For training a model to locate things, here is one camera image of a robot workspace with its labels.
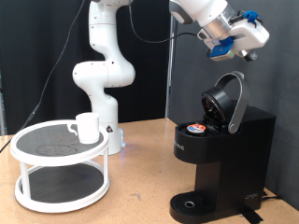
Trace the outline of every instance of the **coffee machine handle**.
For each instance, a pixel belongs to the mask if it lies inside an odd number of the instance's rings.
[[[240,126],[246,108],[249,104],[250,86],[249,83],[245,80],[244,74],[236,71],[225,74],[218,80],[215,85],[215,87],[219,87],[223,90],[227,83],[229,83],[234,78],[237,78],[240,83],[240,95],[235,107],[234,114],[232,115],[231,121],[228,125],[229,133],[236,133]]]

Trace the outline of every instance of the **cable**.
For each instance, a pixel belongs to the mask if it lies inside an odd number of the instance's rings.
[[[74,26],[74,24],[75,24],[75,21],[77,20],[78,15],[80,14],[80,12],[81,12],[81,10],[82,10],[82,8],[83,8],[83,6],[84,6],[84,3],[85,3],[85,0],[82,1],[82,4],[81,4],[81,6],[80,6],[80,9],[78,10],[78,13],[77,13],[76,17],[74,18],[74,20],[73,20],[73,22],[72,22],[72,24],[71,24],[71,27],[70,27],[69,30],[68,30],[68,35],[67,35],[67,39],[66,39],[65,44],[64,44],[64,48],[63,48],[63,50],[62,50],[62,52],[61,52],[61,54],[60,54],[60,56],[59,56],[59,58],[58,58],[56,64],[53,66],[53,68],[51,69],[51,71],[50,71],[50,73],[49,73],[49,75],[48,75],[46,84],[45,84],[44,89],[43,89],[43,91],[42,91],[42,93],[41,93],[41,95],[40,95],[40,99],[39,99],[39,102],[38,102],[36,108],[35,108],[34,111],[30,114],[30,116],[28,117],[28,119],[26,120],[26,122],[22,125],[22,127],[18,130],[18,132],[19,132],[20,130],[24,129],[24,128],[27,126],[27,124],[33,119],[33,117],[34,117],[35,114],[36,114],[36,111],[37,111],[38,108],[40,107],[41,102],[42,102],[43,97],[44,97],[45,90],[46,90],[46,88],[47,88],[47,86],[48,86],[50,77],[51,77],[53,71],[55,70],[57,64],[60,62],[60,60],[62,59],[62,57],[63,57],[63,55],[64,55],[64,52],[65,52],[65,49],[66,49],[66,46],[67,46],[67,43],[68,43],[68,40],[69,40],[69,36],[71,35],[71,30],[72,30],[72,28],[73,28],[73,26]],[[8,144],[10,143],[10,141],[11,141],[11,139],[10,139],[10,140],[9,140],[9,141],[8,141],[2,148],[1,148],[0,153],[1,153],[1,152],[8,146]]]
[[[149,40],[146,40],[146,39],[140,37],[140,36],[137,34],[137,32],[135,31],[135,27],[134,27],[134,25],[133,25],[133,19],[132,19],[131,0],[129,0],[129,11],[130,11],[130,21],[131,21],[131,26],[132,26],[133,32],[134,32],[135,36],[136,36],[139,40],[142,40],[142,41],[144,41],[144,42],[147,42],[147,43],[150,43],[150,44],[161,44],[161,43],[164,43],[164,42],[166,42],[166,41],[169,41],[169,40],[172,40],[172,39],[174,39],[174,38],[177,38],[177,37],[179,37],[179,36],[181,36],[181,35],[194,35],[194,36],[197,37],[197,35],[192,34],[192,33],[181,33],[181,34],[179,34],[179,35],[175,35],[175,36],[173,36],[173,37],[171,37],[171,38],[168,38],[168,39],[165,39],[165,40],[160,40],[160,41],[149,41]]]
[[[282,199],[282,198],[280,198],[279,196],[263,197],[263,198],[262,198],[262,202],[267,201],[267,200],[269,200],[269,199]]]

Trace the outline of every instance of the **coffee machine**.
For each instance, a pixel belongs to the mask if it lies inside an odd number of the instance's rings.
[[[223,91],[235,78],[241,87],[237,102]],[[244,75],[226,74],[203,93],[203,120],[176,127],[175,156],[197,164],[194,191],[170,202],[176,221],[207,223],[238,214],[263,221],[254,211],[261,207],[276,117],[248,106],[249,98]]]

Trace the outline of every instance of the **white mug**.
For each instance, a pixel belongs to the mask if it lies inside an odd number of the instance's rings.
[[[71,129],[72,124],[77,124],[78,134]],[[96,113],[83,113],[76,116],[76,122],[67,124],[69,132],[78,135],[78,140],[82,144],[93,144],[100,139],[99,115]]]

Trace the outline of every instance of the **dark background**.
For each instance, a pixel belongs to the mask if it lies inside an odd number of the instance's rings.
[[[0,70],[9,134],[16,133],[36,107],[81,3],[81,0],[0,1]],[[89,4],[90,0],[85,0],[64,57],[30,124],[73,119],[79,113],[91,111],[88,96],[72,78],[77,63],[104,60],[89,45]],[[132,10],[139,35],[149,40],[169,37],[168,0],[135,1]],[[119,9],[117,23],[121,53],[136,71],[131,86],[106,89],[119,102],[119,122],[163,118],[169,44],[152,45],[138,40],[132,32],[128,7]]]
[[[206,57],[206,45],[192,36],[176,40],[175,66],[170,95],[170,119],[175,123],[199,120],[204,114],[201,94],[224,74],[244,73],[251,86],[249,104],[277,116],[266,187],[299,209],[299,2],[296,0],[232,0],[238,11],[255,10],[262,15],[270,40],[256,49],[259,58],[245,63],[235,56],[215,63]],[[178,34],[200,30],[198,23],[179,25]],[[232,98],[238,82],[226,90]]]

